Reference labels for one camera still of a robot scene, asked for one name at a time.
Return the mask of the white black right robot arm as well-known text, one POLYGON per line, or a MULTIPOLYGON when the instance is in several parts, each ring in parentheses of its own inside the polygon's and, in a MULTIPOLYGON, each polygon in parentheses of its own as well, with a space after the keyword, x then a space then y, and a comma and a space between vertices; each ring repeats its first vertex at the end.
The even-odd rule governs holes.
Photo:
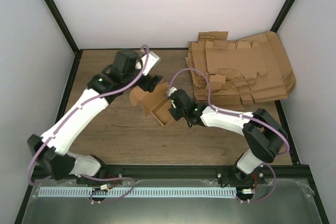
POLYGON ((189 127, 217 127, 242 135, 249 146, 248 151, 236 161, 232 176, 244 184, 252 172, 263 163, 272 163, 285 145, 289 150, 288 134, 264 109, 255 112, 225 110, 208 103, 197 103, 182 89, 170 88, 170 114, 174 120, 184 118, 189 127))

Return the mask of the brown cardboard box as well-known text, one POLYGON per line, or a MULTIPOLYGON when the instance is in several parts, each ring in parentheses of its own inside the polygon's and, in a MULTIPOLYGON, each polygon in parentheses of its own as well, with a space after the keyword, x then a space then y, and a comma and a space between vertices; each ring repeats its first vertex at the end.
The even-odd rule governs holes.
POLYGON ((158 84, 152 92, 135 87, 130 92, 130 101, 133 106, 141 106, 144 116, 152 115, 163 127, 168 127, 175 122, 169 112, 172 102, 166 98, 168 87, 168 82, 158 84))

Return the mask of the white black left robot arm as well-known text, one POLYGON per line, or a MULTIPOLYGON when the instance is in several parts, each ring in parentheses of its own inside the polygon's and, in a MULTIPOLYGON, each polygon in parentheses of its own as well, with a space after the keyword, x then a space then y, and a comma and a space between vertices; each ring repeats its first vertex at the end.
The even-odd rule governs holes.
POLYGON ((99 158, 75 154, 69 149, 94 117, 124 91, 131 88, 154 91, 162 76, 151 76, 149 72, 161 58, 147 46, 143 46, 141 51, 141 55, 130 49, 118 51, 113 63, 93 76, 77 102, 54 126, 42 135, 29 137, 27 144, 33 155, 27 169, 30 183, 35 164, 55 180, 67 175, 89 176, 95 184, 106 180, 107 170, 99 158))

